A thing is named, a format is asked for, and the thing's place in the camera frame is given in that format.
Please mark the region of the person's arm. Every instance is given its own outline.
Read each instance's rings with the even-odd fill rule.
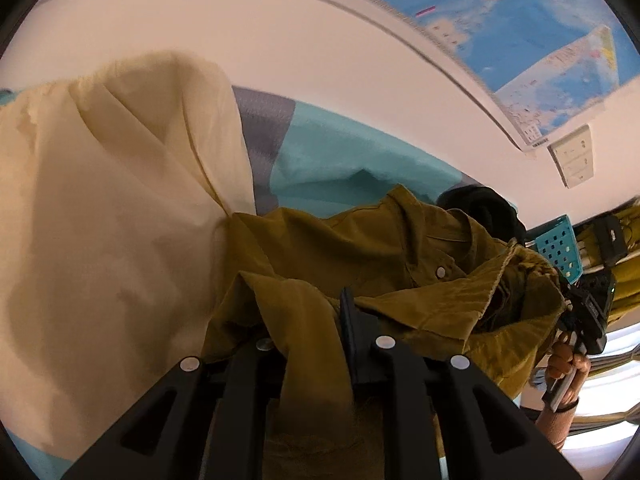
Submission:
[[[536,421],[538,429],[557,450],[562,449],[564,441],[569,435],[569,428],[574,420],[575,409],[578,405],[578,394],[591,369],[589,358],[585,355],[574,354],[573,349],[566,343],[565,339],[566,334],[563,334],[553,344],[552,355],[549,357],[545,375],[547,381],[562,379],[575,366],[577,370],[574,380],[564,394],[558,410],[554,413],[545,406]]]

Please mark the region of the human hand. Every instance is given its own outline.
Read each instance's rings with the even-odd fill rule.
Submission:
[[[552,354],[545,371],[546,380],[549,382],[552,379],[562,379],[571,373],[573,367],[576,368],[574,380],[560,401],[559,408],[569,406],[577,400],[580,389],[589,376],[589,370],[591,370],[591,361],[586,355],[574,354],[573,348],[568,344],[570,338],[570,333],[563,332],[553,344]]]

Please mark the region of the brown corduroy garment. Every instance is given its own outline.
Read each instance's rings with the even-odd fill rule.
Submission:
[[[465,354],[510,397],[523,388],[564,302],[537,253],[491,238],[464,213],[398,186],[329,219],[278,209],[230,219],[226,293],[203,355],[225,358],[264,326],[287,359],[270,408],[267,479],[383,477],[379,406],[354,405],[338,295],[435,359]]]

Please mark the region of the triangular cutout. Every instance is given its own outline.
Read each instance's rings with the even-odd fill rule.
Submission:
[[[527,437],[524,432],[484,388],[476,386],[474,396],[478,402],[494,453],[504,453],[526,443]]]
[[[162,397],[149,408],[121,440],[123,447],[145,456],[156,452],[162,429],[174,405],[176,390],[167,390]]]

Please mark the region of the white wall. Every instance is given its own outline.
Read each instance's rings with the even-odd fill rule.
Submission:
[[[45,0],[0,60],[0,86],[80,75],[152,49],[191,50],[220,63],[235,84],[325,107],[439,156],[516,203],[527,227],[566,212],[581,221],[640,191],[640,85],[592,113],[596,176],[567,190],[546,150],[517,150],[449,79],[398,40],[405,34],[433,51],[424,38],[415,39],[384,10],[367,10],[366,21],[348,10],[359,2],[347,3],[339,9],[322,0]],[[475,84],[455,65],[449,69]]]

